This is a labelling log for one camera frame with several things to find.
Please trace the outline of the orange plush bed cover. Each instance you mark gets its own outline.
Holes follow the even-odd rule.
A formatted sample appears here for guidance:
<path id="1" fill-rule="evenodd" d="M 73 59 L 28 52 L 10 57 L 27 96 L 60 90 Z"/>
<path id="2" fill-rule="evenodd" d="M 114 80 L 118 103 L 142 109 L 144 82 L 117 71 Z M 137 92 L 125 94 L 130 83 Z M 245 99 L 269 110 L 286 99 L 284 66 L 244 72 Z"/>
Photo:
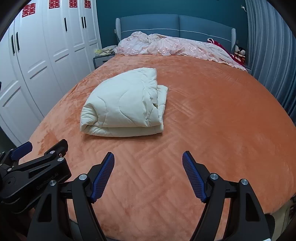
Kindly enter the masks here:
<path id="1" fill-rule="evenodd" d="M 164 131 L 135 138 L 102 138 L 80 131 L 80 114 L 100 82 L 136 68 L 154 68 L 168 87 Z M 75 85 L 30 137 L 39 156 L 61 139 L 73 177 L 107 152 L 115 166 L 94 204 L 106 236 L 117 240 L 189 240 L 204 209 L 182 166 L 190 151 L 223 179 L 247 179 L 265 213 L 295 195 L 295 125 L 272 94 L 250 74 L 187 56 L 111 58 Z"/>

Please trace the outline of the red pillow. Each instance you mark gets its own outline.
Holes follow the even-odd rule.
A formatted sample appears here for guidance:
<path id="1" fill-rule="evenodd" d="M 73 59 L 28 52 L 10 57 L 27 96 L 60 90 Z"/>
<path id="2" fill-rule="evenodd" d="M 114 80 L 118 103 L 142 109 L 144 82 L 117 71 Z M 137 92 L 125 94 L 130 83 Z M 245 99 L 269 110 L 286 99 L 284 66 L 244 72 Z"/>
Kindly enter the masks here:
<path id="1" fill-rule="evenodd" d="M 212 38 L 208 38 L 208 39 L 207 39 L 207 42 L 212 43 L 212 44 L 214 44 L 214 45 L 216 45 L 216 46 L 222 48 L 224 51 L 226 51 L 226 53 L 227 53 L 227 54 L 228 54 L 228 55 L 229 55 L 229 56 L 230 56 L 235 62 L 237 62 L 238 64 L 240 64 L 240 65 L 243 66 L 243 64 L 239 63 L 239 62 L 234 58 L 234 52 L 233 52 L 233 53 L 230 53 L 230 52 L 229 52 L 226 48 L 224 48 L 219 42 L 213 40 Z"/>

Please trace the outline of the yellowish cloth on nightstand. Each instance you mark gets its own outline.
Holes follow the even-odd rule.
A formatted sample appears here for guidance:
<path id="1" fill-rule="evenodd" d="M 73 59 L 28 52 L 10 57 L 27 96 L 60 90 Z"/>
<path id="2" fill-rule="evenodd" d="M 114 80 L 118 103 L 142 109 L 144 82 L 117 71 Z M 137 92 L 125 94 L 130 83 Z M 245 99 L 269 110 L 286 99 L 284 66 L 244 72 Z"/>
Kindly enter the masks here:
<path id="1" fill-rule="evenodd" d="M 95 50 L 95 56 L 109 56 L 109 55 L 113 55 L 114 49 L 116 48 L 116 45 L 111 45 L 111 46 L 107 46 L 105 48 L 102 49 L 96 49 Z"/>

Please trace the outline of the red double-happiness sticker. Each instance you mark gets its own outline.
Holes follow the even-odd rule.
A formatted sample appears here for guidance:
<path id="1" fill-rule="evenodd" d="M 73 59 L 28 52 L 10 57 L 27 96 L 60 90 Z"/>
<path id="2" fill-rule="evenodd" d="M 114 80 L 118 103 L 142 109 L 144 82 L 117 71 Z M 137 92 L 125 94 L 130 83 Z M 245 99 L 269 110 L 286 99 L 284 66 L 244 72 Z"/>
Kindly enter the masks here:
<path id="1" fill-rule="evenodd" d="M 69 0 L 69 8 L 78 8 L 77 0 Z"/>
<path id="2" fill-rule="evenodd" d="M 22 18 L 36 13 L 36 3 L 27 4 L 22 11 Z"/>
<path id="3" fill-rule="evenodd" d="M 60 7 L 60 0 L 49 0 L 49 9 L 55 9 Z"/>
<path id="4" fill-rule="evenodd" d="M 84 7 L 86 9 L 90 9 L 91 8 L 91 0 L 84 0 Z"/>

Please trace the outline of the plush dolls on nightstand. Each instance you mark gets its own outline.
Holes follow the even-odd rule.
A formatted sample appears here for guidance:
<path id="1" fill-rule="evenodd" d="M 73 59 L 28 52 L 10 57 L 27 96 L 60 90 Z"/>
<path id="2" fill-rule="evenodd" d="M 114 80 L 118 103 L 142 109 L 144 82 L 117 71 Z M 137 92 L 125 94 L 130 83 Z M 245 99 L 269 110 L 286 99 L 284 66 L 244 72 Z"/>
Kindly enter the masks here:
<path id="1" fill-rule="evenodd" d="M 234 46 L 234 58 L 241 64 L 245 63 L 246 51 L 244 48 L 239 47 L 238 45 Z"/>

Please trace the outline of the right nightstand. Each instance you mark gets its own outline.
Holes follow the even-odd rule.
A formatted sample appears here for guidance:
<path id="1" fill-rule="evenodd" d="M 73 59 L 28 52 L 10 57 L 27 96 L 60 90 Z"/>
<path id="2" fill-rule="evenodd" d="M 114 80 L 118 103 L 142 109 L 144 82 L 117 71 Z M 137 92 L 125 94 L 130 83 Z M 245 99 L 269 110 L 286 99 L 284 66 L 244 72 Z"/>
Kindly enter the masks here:
<path id="1" fill-rule="evenodd" d="M 248 65 L 246 65 L 246 64 L 244 64 L 243 66 L 244 66 L 244 68 L 247 70 L 247 72 L 248 72 L 249 74 L 251 74 L 251 68 L 250 68 Z"/>

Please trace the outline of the white panelled wardrobe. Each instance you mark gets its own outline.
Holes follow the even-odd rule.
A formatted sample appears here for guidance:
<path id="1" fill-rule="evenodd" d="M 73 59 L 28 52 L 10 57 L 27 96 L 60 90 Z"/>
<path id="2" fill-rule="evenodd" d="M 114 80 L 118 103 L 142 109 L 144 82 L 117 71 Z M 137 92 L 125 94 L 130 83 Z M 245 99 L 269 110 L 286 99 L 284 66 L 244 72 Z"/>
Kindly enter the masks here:
<path id="1" fill-rule="evenodd" d="M 94 70 L 101 47 L 96 1 L 91 8 L 69 0 L 49 9 L 36 3 L 36 13 L 12 21 L 1 40 L 1 128 L 17 146 L 32 133 L 55 104 Z"/>

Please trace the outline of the dark grey left nightstand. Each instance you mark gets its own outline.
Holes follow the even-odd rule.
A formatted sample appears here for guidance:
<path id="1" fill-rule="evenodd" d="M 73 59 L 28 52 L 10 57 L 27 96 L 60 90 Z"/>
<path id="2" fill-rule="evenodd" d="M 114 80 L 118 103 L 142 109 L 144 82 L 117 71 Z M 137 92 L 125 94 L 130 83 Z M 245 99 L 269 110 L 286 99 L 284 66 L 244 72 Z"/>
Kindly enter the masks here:
<path id="1" fill-rule="evenodd" d="M 106 63 L 108 60 L 110 60 L 111 58 L 113 58 L 115 55 L 107 55 L 107 56 L 96 56 L 93 58 L 93 64 L 94 64 L 94 68 L 97 69 L 99 68 L 101 65 L 103 65 L 104 63 Z"/>

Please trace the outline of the white quilt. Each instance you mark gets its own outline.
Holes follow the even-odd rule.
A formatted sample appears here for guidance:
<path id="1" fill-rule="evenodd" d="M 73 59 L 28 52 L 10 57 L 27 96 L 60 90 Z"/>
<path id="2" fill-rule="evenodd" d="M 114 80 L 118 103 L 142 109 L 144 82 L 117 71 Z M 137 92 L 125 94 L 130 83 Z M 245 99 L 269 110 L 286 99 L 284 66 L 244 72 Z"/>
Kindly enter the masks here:
<path id="1" fill-rule="evenodd" d="M 154 68 L 137 68 L 104 80 L 81 110 L 80 130 L 100 137 L 162 133 L 167 93 Z"/>

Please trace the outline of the blue-grey pleated curtain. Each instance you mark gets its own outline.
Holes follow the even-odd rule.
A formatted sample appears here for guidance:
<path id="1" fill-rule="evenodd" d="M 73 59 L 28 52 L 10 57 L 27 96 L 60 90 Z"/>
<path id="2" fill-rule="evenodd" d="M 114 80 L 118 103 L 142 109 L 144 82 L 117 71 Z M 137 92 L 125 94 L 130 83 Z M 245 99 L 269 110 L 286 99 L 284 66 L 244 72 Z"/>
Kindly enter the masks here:
<path id="1" fill-rule="evenodd" d="M 295 36 L 268 1 L 246 1 L 251 75 L 295 121 Z"/>

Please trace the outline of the blue upholstered headboard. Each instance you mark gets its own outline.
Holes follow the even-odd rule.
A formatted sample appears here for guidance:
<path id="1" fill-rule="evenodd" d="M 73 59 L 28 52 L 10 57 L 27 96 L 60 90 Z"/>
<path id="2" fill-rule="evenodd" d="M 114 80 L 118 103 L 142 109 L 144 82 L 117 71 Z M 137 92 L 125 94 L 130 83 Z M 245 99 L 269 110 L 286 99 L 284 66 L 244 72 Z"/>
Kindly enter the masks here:
<path id="1" fill-rule="evenodd" d="M 234 52 L 236 44 L 235 28 L 203 18 L 176 14 L 124 16 L 115 20 L 115 31 L 118 41 L 141 31 L 147 35 L 160 34 L 202 42 L 212 38 L 230 53 Z"/>

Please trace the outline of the pink floral crumpled duvet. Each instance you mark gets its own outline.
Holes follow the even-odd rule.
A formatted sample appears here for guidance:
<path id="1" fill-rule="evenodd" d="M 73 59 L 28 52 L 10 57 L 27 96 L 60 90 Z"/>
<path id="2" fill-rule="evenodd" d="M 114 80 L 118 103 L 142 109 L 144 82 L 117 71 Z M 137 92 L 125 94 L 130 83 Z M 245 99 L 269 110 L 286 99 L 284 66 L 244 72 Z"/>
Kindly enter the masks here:
<path id="1" fill-rule="evenodd" d="M 235 62 L 222 48 L 202 41 L 164 36 L 160 34 L 147 35 L 141 31 L 132 33 L 122 39 L 114 49 L 115 54 L 125 56 L 135 55 L 182 55 L 202 60 L 214 61 L 246 71 Z"/>

